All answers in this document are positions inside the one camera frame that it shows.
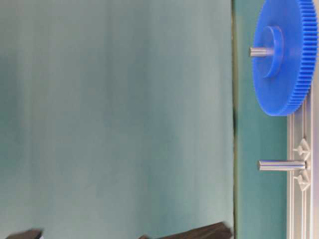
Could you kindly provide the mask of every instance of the teal surface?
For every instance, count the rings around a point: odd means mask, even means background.
[[[287,118],[261,111],[248,57],[262,4],[263,0],[233,2],[237,239],[286,238],[286,173],[257,170],[258,160],[287,158]]]
[[[0,238],[233,226],[231,3],[2,0]]]

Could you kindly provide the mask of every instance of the green wall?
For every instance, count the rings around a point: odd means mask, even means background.
[[[286,117],[261,111],[248,57],[263,2],[233,1],[237,239],[286,238],[286,173],[257,171],[258,160],[287,158]]]
[[[230,1],[2,0],[0,32],[0,238],[233,226]]]

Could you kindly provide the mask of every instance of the metal bracket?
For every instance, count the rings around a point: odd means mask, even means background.
[[[293,149],[293,151],[297,152],[300,159],[306,163],[306,168],[304,170],[299,171],[299,174],[297,176],[294,176],[294,179],[298,181],[300,189],[303,192],[311,184],[311,180],[308,174],[308,170],[310,170],[311,165],[311,160],[309,157],[311,151],[307,141],[304,138],[301,140],[298,147]]]

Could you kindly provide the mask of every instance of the black object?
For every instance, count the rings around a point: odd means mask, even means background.
[[[25,232],[9,235],[6,239],[40,239],[42,237],[42,230],[31,229]]]
[[[159,239],[230,239],[232,236],[231,230],[224,223],[216,223]]]

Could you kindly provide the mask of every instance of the gear teeth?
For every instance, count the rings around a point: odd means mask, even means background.
[[[311,87],[317,59],[318,22],[315,5],[312,0],[299,0],[298,2],[303,21],[303,57],[297,83],[286,107],[280,113],[282,116],[292,114],[303,103]]]

